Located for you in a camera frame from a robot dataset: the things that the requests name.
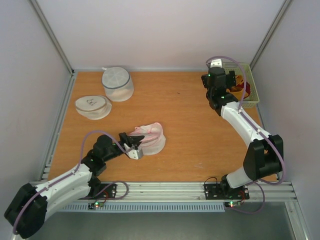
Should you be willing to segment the yellow garment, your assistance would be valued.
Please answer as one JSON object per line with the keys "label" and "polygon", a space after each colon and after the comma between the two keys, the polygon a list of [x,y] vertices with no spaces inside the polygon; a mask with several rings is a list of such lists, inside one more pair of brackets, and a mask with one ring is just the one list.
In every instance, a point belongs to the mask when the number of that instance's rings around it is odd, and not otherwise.
{"label": "yellow garment", "polygon": [[232,93],[242,93],[244,90],[244,78],[242,75],[235,76],[235,86],[231,88]]}

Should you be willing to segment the pink-zip mesh laundry bag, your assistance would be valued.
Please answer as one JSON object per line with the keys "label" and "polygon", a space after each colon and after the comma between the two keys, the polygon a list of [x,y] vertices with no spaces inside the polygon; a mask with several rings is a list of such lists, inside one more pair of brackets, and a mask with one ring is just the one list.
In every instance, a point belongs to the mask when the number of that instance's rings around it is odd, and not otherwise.
{"label": "pink-zip mesh laundry bag", "polygon": [[143,136],[139,147],[142,149],[144,156],[152,156],[160,153],[166,144],[163,127],[158,122],[137,126],[129,136]]}

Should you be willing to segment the red bra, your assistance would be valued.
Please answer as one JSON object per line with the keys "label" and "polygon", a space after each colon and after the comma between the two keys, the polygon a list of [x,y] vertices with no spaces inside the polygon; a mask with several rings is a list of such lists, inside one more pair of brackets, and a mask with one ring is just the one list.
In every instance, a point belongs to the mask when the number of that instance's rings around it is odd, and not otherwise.
{"label": "red bra", "polygon": [[245,94],[244,94],[244,99],[248,98],[251,94],[251,86],[250,84],[247,82],[246,83],[246,87],[245,87]]}

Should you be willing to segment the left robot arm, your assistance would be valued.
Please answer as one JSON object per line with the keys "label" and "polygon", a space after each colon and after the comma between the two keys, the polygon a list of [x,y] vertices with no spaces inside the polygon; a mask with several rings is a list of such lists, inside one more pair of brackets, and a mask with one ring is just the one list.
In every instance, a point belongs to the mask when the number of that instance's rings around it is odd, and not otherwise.
{"label": "left robot arm", "polygon": [[138,160],[143,156],[140,147],[143,135],[130,136],[125,132],[116,140],[99,131],[92,149],[81,154],[78,163],[69,171],[47,182],[19,188],[4,213],[12,233],[21,239],[34,235],[54,213],[78,199],[96,199],[101,194],[99,175],[106,170],[107,161],[121,155]]}

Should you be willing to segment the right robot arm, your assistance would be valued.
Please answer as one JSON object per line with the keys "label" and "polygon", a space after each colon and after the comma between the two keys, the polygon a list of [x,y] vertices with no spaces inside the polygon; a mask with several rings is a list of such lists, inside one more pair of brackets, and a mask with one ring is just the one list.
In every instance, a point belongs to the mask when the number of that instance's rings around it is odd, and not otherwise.
{"label": "right robot arm", "polygon": [[235,129],[247,147],[242,166],[224,175],[215,190],[225,199],[231,199],[244,185],[273,174],[284,174],[283,139],[261,128],[228,91],[236,85],[235,72],[226,73],[222,67],[213,66],[201,80],[210,107]]}

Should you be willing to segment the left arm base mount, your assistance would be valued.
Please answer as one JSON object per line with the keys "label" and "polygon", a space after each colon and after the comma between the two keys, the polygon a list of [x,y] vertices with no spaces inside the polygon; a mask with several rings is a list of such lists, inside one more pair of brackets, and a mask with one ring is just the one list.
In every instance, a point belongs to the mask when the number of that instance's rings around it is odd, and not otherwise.
{"label": "left arm base mount", "polygon": [[117,184],[101,183],[90,189],[89,194],[84,197],[85,200],[101,200],[105,198],[116,197]]}

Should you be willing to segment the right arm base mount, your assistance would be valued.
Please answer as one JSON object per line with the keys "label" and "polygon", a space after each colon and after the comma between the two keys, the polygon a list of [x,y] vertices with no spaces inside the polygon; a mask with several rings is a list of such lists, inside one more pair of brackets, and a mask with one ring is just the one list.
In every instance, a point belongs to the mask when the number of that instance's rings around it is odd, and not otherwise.
{"label": "right arm base mount", "polygon": [[249,190],[243,185],[231,188],[227,182],[206,183],[204,184],[204,194],[206,200],[248,200]]}

